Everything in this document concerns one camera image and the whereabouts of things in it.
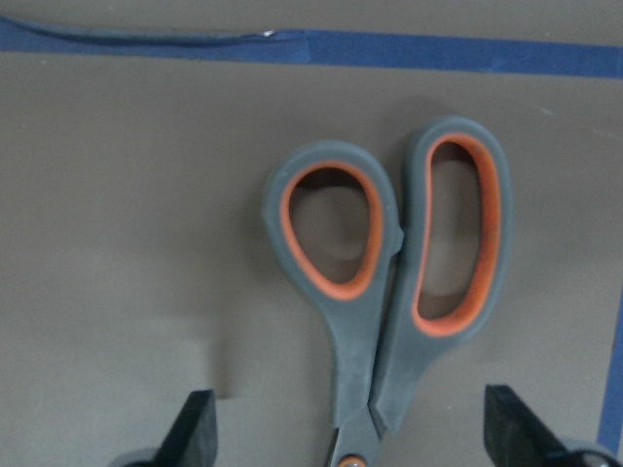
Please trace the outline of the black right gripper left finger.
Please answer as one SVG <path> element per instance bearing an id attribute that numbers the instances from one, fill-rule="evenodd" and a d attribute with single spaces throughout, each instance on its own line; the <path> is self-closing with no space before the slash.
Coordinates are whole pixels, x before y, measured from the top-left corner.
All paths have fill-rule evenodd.
<path id="1" fill-rule="evenodd" d="M 214 391 L 193 391 L 157 451 L 155 465 L 213 466 L 217 451 Z"/>

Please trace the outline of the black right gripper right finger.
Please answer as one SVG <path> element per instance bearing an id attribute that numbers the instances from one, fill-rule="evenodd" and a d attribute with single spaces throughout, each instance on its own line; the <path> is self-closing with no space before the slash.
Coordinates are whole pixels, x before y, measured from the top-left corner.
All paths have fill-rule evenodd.
<path id="1" fill-rule="evenodd" d="M 485 389 L 485 449 L 494 466 L 583 466 L 508 385 Z"/>

